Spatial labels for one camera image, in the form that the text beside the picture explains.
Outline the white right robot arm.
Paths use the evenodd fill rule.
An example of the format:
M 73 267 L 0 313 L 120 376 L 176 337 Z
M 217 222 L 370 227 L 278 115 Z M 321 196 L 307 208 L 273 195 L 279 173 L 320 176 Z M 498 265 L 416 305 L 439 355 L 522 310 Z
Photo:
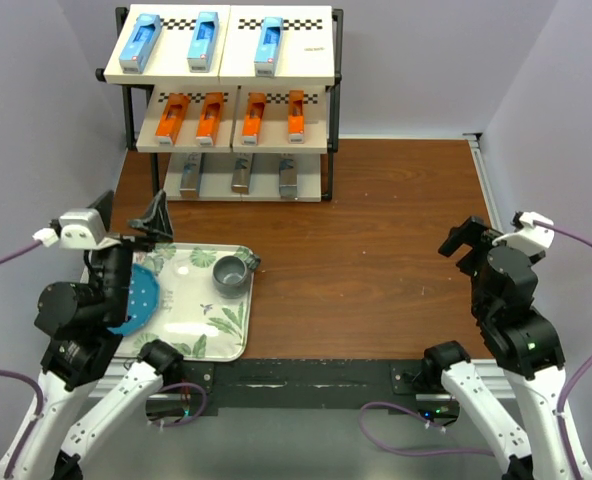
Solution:
M 520 212 L 504 234 L 476 216 L 450 229 L 438 252 L 469 252 L 457 263 L 471 285 L 471 314 L 502 370 L 522 420 L 516 422 L 480 378 L 456 341 L 425 350 L 421 380 L 448 392 L 484 436 L 505 479 L 592 479 L 573 417 L 563 397 L 565 357 L 554 325 L 534 307 L 533 270 L 554 239 L 553 223 Z

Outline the metallic blue toothpaste box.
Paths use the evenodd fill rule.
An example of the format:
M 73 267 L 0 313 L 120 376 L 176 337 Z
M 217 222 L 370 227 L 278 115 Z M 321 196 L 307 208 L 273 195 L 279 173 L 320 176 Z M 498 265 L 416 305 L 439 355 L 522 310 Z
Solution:
M 282 154 L 279 163 L 279 194 L 283 199 L 298 197 L 298 171 L 291 154 Z

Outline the silver blue toothpaste box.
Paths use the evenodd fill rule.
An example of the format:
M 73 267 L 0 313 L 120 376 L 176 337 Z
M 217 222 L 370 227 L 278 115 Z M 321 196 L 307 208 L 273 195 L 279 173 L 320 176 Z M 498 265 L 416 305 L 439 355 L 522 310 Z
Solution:
M 231 191 L 233 193 L 249 194 L 253 157 L 252 153 L 241 153 L 236 156 L 231 179 Z
M 179 193 L 184 199 L 195 199 L 200 196 L 202 180 L 203 155 L 189 153 L 183 161 Z

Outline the orange toothpaste box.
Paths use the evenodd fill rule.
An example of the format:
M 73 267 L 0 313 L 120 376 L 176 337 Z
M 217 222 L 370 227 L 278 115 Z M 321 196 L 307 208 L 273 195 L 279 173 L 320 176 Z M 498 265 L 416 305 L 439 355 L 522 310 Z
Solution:
M 189 103 L 187 95 L 169 95 L 155 132 L 155 139 L 159 145 L 173 146 L 176 143 Z
M 265 106 L 265 93 L 252 92 L 248 95 L 241 134 L 243 145 L 256 145 L 258 143 Z
M 196 130 L 196 141 L 199 146 L 212 147 L 216 144 L 224 103 L 222 92 L 206 94 Z
M 288 141 L 302 144 L 304 140 L 304 92 L 302 90 L 291 90 L 288 97 Z

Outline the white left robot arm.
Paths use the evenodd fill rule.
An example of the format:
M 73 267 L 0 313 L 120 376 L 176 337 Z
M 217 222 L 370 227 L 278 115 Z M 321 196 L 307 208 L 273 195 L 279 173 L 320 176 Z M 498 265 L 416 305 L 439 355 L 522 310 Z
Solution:
M 0 479 L 80 479 L 82 468 L 119 418 L 157 392 L 172 392 L 183 380 L 182 354 L 162 340 L 145 343 L 131 367 L 87 414 L 80 412 L 114 358 L 122 337 L 117 328 L 130 317 L 132 265 L 137 252 L 150 252 L 173 239 L 164 191 L 145 213 L 129 221 L 136 235 L 110 230 L 114 193 L 72 209 L 35 232 L 30 245 L 0 259 L 0 265 L 38 247 L 57 245 L 84 255 L 86 282 L 54 282 L 41 292 L 35 326 L 49 344 L 32 379 L 0 369 L 34 393 L 21 425 L 0 459 Z

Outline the light blue toothpaste box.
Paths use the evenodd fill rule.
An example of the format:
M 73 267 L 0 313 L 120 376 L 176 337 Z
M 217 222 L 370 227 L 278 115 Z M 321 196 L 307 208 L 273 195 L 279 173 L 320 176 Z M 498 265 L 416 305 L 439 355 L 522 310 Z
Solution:
M 263 19 L 257 49 L 254 57 L 254 71 L 257 77 L 274 77 L 279 61 L 283 37 L 283 18 Z

